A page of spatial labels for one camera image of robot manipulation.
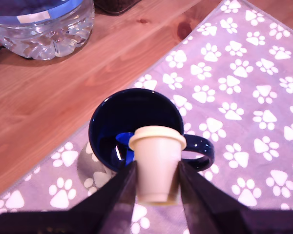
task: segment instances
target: placemat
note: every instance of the placemat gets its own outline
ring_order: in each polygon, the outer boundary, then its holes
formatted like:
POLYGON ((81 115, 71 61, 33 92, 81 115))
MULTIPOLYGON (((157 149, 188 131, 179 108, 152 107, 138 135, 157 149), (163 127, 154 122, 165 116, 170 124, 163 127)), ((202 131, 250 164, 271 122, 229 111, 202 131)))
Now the placemat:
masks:
MULTIPOLYGON (((130 87, 166 95, 185 133, 213 142, 207 180, 253 209, 293 210, 293 30, 225 0, 130 87)), ((87 141, 86 124, 0 196, 0 214, 69 209, 102 187, 115 173, 87 141)), ((136 204, 131 231, 188 234, 182 203, 136 204)))

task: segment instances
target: white cup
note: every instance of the white cup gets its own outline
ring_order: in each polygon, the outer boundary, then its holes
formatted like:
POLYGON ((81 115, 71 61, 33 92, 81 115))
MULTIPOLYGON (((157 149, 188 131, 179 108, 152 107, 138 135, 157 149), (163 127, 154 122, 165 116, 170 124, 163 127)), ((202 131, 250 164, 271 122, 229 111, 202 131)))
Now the white cup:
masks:
POLYGON ((129 140, 137 161, 137 198, 139 203, 176 204, 179 195, 178 162, 187 145, 176 130, 146 126, 129 140))

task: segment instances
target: cream-colored lid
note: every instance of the cream-colored lid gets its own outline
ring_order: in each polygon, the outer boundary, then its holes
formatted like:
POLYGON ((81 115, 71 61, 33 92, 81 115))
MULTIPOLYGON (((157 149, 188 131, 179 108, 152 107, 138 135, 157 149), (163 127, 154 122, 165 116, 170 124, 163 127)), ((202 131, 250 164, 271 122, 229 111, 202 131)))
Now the cream-colored lid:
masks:
POLYGON ((145 137, 169 137, 181 144, 181 150, 187 146, 187 141, 177 130, 164 126, 145 126, 138 128, 129 140, 129 147, 134 150, 134 142, 145 137))

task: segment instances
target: dark blue mug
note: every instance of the dark blue mug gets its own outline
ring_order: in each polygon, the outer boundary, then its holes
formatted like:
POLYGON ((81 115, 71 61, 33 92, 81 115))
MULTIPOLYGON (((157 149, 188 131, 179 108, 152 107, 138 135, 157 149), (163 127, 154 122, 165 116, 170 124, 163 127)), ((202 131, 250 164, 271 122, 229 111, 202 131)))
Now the dark blue mug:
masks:
POLYGON ((184 151, 200 153, 196 159, 182 159, 197 171, 214 163, 213 144, 200 136, 184 134, 182 117, 164 95, 148 89, 126 89, 105 99, 89 124, 93 153, 106 167, 118 172, 133 160, 128 148, 130 136, 144 126, 165 126, 177 130, 187 140, 184 151))

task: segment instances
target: wooden table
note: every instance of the wooden table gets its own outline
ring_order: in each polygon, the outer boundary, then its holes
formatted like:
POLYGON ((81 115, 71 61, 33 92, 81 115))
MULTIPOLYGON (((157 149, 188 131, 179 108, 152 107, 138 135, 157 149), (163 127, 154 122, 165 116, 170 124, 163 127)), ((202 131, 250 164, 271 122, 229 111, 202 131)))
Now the wooden table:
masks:
MULTIPOLYGON (((88 43, 51 61, 0 51, 0 193, 183 40, 220 0, 142 0, 118 17, 97 10, 88 43)), ((293 29, 293 0, 251 0, 293 29)))

